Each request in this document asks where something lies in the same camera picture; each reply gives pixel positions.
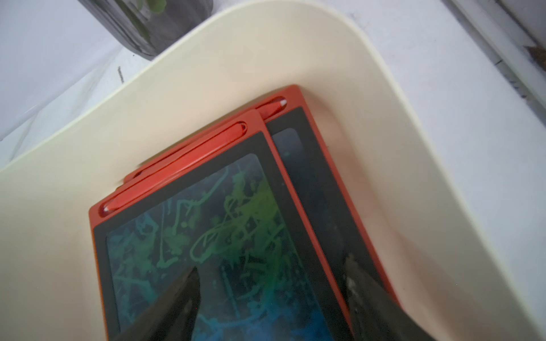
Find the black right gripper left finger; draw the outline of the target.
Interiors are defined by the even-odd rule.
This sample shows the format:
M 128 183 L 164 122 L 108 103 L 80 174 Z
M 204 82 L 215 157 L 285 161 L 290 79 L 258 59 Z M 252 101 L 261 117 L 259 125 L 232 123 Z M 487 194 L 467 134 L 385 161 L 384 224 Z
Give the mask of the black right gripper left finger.
M 196 267 L 178 278 L 116 340 L 190 340 L 200 307 Z

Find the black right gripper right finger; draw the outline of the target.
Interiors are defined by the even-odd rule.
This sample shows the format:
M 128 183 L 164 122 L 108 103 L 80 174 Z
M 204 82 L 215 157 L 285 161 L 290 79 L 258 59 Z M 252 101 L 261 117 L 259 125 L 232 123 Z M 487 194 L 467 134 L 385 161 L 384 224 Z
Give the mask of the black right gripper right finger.
M 346 257 L 344 269 L 356 340 L 434 340 L 360 267 L 353 255 Z

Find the red writing tablet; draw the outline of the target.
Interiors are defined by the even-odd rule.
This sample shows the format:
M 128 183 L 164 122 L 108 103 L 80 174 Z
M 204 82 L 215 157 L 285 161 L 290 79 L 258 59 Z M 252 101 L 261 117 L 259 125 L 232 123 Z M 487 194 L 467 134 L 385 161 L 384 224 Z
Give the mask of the red writing tablet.
M 320 261 L 314 247 L 304 250 L 309 276 L 325 288 L 344 292 L 344 261 L 353 255 L 397 303 L 399 299 L 300 87 L 288 86 L 251 108 L 263 116 L 324 255 Z
M 191 340 L 351 340 L 336 280 L 261 115 L 195 136 L 89 211 L 113 340 L 196 270 Z

